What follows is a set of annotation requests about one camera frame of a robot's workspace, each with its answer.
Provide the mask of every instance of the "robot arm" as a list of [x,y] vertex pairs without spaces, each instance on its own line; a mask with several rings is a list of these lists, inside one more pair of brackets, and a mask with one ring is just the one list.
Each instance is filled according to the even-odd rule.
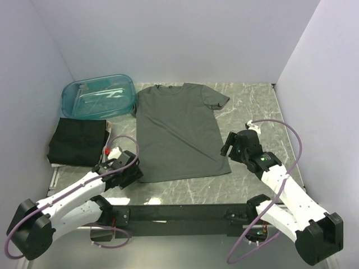
[[[264,152],[259,143],[259,127],[249,121],[247,130],[228,135],[221,155],[247,166],[263,183],[278,194],[286,180],[280,199],[289,212],[273,205],[261,219],[271,223],[296,245],[299,255],[310,265],[328,258],[343,249],[343,220],[337,213],[329,214],[314,202],[287,174],[287,170],[272,152]],[[266,195],[247,201],[247,217],[254,220],[270,204]]]
[[[116,186],[122,189],[143,174],[137,160],[127,169],[107,175],[111,171],[129,165],[134,161],[135,155],[115,148],[109,154],[109,158],[109,161],[97,165],[78,182],[61,192],[37,203],[28,199],[19,205],[7,230],[7,235],[27,215],[50,204],[49,207],[27,219],[11,237],[28,260],[42,255],[53,241],[69,231],[92,222],[107,223],[114,217],[112,205],[99,194]],[[99,178],[88,183],[89,179],[94,177]]]

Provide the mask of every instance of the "gray marble table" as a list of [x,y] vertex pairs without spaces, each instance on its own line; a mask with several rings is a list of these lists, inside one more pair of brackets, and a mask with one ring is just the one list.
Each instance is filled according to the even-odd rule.
[[[156,83],[162,85],[182,85],[183,83]],[[214,111],[222,139],[225,141],[230,131],[245,128],[250,119],[273,118],[283,120],[271,84],[242,83],[202,83],[229,96],[231,99],[222,110]],[[153,84],[135,84],[140,91]],[[123,115],[111,118],[112,136],[125,134],[136,137],[136,119]],[[294,153],[285,127],[278,123],[260,123],[260,141],[265,151],[271,151],[288,168],[294,161]],[[136,152],[132,141],[122,138],[114,144],[124,150]],[[249,198],[264,193],[273,198],[274,193],[257,177],[248,172],[243,164],[229,161],[232,173],[217,177],[181,179],[160,183],[134,183],[124,190],[113,188],[103,196],[117,205],[188,205],[217,203],[246,203]],[[90,169],[63,166],[58,168],[55,192],[59,192],[81,179]],[[303,187],[298,168],[291,173],[294,180]]]

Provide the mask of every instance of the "folded black fabric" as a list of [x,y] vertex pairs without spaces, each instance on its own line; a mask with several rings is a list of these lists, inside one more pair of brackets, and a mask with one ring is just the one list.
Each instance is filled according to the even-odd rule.
[[51,164],[95,166],[99,163],[109,133],[106,120],[60,118],[49,144]]

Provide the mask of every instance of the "gray t-shirt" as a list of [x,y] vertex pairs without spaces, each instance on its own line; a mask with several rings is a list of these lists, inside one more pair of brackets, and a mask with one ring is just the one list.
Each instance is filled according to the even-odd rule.
[[156,85],[137,93],[141,182],[209,177],[231,172],[213,109],[229,97],[205,85]]

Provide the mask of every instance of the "transparent plastic bin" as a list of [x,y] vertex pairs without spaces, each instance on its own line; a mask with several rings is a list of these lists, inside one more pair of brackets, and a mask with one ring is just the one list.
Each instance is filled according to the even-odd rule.
[[62,91],[62,113],[72,119],[104,119],[130,112],[136,100],[131,78],[126,75],[81,80]]

